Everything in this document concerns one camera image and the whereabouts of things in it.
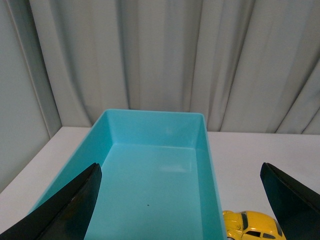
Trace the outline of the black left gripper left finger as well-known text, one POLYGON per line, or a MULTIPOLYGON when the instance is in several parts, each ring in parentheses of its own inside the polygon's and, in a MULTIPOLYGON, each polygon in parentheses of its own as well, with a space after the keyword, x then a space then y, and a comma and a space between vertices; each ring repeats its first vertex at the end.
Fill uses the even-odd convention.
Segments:
POLYGON ((4 231, 2 240, 83 240, 102 180, 93 163, 38 208, 4 231))

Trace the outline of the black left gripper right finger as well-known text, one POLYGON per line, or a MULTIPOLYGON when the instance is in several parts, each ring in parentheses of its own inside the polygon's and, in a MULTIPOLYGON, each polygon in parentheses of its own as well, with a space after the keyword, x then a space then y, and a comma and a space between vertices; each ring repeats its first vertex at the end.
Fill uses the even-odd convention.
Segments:
POLYGON ((320 195, 270 163, 260 178, 272 211, 288 240, 320 238, 320 195))

